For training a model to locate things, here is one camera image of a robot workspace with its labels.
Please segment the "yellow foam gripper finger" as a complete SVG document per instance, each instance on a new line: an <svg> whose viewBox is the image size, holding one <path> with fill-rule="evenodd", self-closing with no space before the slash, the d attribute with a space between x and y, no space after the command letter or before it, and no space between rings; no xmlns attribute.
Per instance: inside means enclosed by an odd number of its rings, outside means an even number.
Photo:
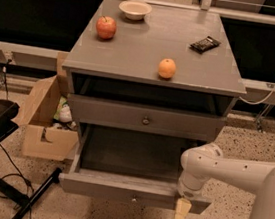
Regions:
<svg viewBox="0 0 275 219"><path fill-rule="evenodd" d="M190 212L191 205L191 202L185 198L180 198L177 200L174 219L186 219L187 214Z"/></svg>

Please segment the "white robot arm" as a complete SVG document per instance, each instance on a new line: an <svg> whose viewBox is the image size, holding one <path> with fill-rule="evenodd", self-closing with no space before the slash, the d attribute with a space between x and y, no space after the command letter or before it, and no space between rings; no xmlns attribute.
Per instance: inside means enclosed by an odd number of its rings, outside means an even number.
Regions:
<svg viewBox="0 0 275 219"><path fill-rule="evenodd" d="M184 151L180 158L182 174L178 193L186 200L197 200L211 179L255 195L249 219L275 219L275 162L229 159L216 144Z"/></svg>

